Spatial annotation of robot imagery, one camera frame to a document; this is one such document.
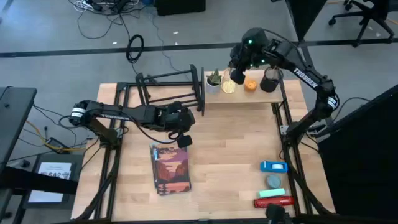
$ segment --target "gray round object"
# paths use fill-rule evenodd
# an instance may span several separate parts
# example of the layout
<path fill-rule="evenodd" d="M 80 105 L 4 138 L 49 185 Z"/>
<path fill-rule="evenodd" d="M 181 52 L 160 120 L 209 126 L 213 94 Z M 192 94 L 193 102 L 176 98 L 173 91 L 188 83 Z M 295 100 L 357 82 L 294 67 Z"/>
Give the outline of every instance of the gray round object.
<path fill-rule="evenodd" d="M 271 189 L 278 189 L 282 183 L 280 178 L 277 175 L 268 175 L 267 176 L 267 185 Z"/>

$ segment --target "potted plant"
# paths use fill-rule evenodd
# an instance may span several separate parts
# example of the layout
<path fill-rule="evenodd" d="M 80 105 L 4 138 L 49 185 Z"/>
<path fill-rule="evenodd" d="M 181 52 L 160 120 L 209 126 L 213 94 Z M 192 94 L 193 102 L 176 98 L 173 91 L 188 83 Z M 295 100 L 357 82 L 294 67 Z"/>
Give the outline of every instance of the potted plant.
<path fill-rule="evenodd" d="M 207 76 L 207 92 L 211 94 L 216 94 L 220 91 L 221 85 L 221 75 L 216 69 L 211 75 Z"/>

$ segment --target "red object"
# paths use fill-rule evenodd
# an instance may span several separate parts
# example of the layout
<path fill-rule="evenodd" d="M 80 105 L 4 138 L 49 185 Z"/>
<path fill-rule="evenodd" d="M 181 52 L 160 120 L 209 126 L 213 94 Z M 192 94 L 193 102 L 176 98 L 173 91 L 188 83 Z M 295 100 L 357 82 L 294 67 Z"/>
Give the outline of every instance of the red object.
<path fill-rule="evenodd" d="M 259 198 L 254 200 L 254 207 L 256 208 L 266 208 L 270 203 L 275 205 L 293 205 L 292 196 L 282 196 L 282 197 L 269 197 L 269 198 Z"/>

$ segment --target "chair leg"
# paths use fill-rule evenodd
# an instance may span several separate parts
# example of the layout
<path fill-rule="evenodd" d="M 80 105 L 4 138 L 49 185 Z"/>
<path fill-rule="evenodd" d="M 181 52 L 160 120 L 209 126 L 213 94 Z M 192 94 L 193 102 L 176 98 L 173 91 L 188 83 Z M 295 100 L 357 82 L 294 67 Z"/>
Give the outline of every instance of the chair leg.
<path fill-rule="evenodd" d="M 394 31 L 392 31 L 392 29 L 387 25 L 387 23 L 384 20 L 375 19 L 375 21 L 390 34 L 390 39 L 395 36 Z"/>
<path fill-rule="evenodd" d="M 353 47 L 357 47 L 361 44 L 361 39 L 363 34 L 365 33 L 366 28 L 368 27 L 368 23 L 369 23 L 370 19 L 365 18 L 363 20 L 363 25 L 362 25 L 362 29 L 361 32 L 359 32 L 358 37 L 356 38 L 356 43 L 353 44 Z"/>
<path fill-rule="evenodd" d="M 364 4 L 357 2 L 357 1 L 351 1 L 350 4 L 354 4 L 355 6 L 357 6 L 358 8 L 360 8 L 360 10 L 362 10 L 364 12 L 369 12 L 371 10 L 369 7 L 367 7 Z"/>
<path fill-rule="evenodd" d="M 364 12 L 349 12 L 343 14 L 334 15 L 331 19 L 339 18 L 339 17 L 351 17 L 351 16 L 365 16 Z"/>

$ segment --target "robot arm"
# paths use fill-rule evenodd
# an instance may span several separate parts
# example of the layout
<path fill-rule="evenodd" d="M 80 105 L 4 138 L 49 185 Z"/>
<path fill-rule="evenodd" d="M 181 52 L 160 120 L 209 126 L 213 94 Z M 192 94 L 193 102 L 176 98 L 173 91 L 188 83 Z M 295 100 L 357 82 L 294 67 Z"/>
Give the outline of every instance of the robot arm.
<path fill-rule="evenodd" d="M 289 41 L 268 40 L 264 29 L 253 28 L 242 37 L 242 42 L 231 51 L 230 67 L 235 68 L 231 79 L 243 84 L 243 72 L 250 67 L 258 67 L 269 63 L 271 67 L 279 67 L 291 71 L 310 88 L 316 91 L 315 107 L 299 122 L 292 123 L 286 131 L 290 142 L 299 143 L 307 129 L 316 121 L 325 119 L 338 107 L 338 97 L 332 80 L 320 75 L 312 67 L 298 62 L 301 59 L 295 46 Z"/>
<path fill-rule="evenodd" d="M 170 132 L 169 139 L 177 141 L 179 147 L 192 144 L 190 136 L 183 134 L 189 131 L 195 124 L 195 118 L 188 108 L 184 108 L 181 102 L 169 105 L 140 105 L 135 108 L 106 105 L 96 101 L 84 100 L 75 104 L 69 122 L 74 126 L 84 126 L 94 132 L 101 139 L 101 144 L 106 147 L 120 146 L 120 133 L 114 129 L 108 129 L 96 118 L 118 119 L 132 121 L 146 136 L 142 129 Z"/>

